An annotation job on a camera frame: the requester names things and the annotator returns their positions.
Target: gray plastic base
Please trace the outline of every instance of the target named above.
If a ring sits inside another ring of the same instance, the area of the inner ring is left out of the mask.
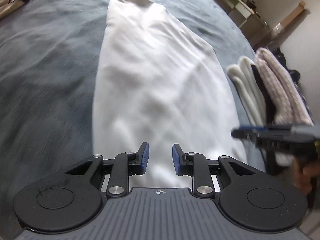
[[[22,231],[17,240],[307,240],[298,229],[260,234],[227,220],[212,200],[193,197],[187,188],[133,188],[107,201],[89,224],[72,232],[42,235]]]

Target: silver screw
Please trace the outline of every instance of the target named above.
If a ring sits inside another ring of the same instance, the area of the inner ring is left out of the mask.
[[[124,192],[124,188],[123,187],[119,187],[119,186],[114,186],[114,187],[109,188],[108,191],[111,194],[118,195],[118,194],[121,194],[121,193]]]
[[[213,191],[213,189],[209,186],[200,186],[199,188],[197,188],[197,191],[201,194],[209,194]]]

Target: white wall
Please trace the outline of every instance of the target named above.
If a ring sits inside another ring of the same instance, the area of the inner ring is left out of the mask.
[[[281,22],[301,0],[255,0],[257,11],[271,27]],[[280,48],[290,69],[301,73],[300,85],[314,119],[320,121],[320,0],[304,0],[310,11],[284,35]]]

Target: black garment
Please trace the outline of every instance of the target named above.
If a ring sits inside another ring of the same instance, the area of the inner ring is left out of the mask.
[[[256,83],[264,97],[264,100],[266,101],[266,122],[267,124],[272,124],[276,114],[276,106],[271,100],[271,97],[262,81],[262,78],[260,77],[257,67],[255,65],[251,65],[251,68],[252,68]]]
[[[297,70],[290,70],[287,67],[287,60],[285,59],[284,54],[281,52],[280,47],[277,47],[271,51],[273,56],[276,57],[276,59],[279,61],[279,63],[288,71],[289,75],[292,78],[292,81],[296,84],[298,84],[300,80],[300,73]]]

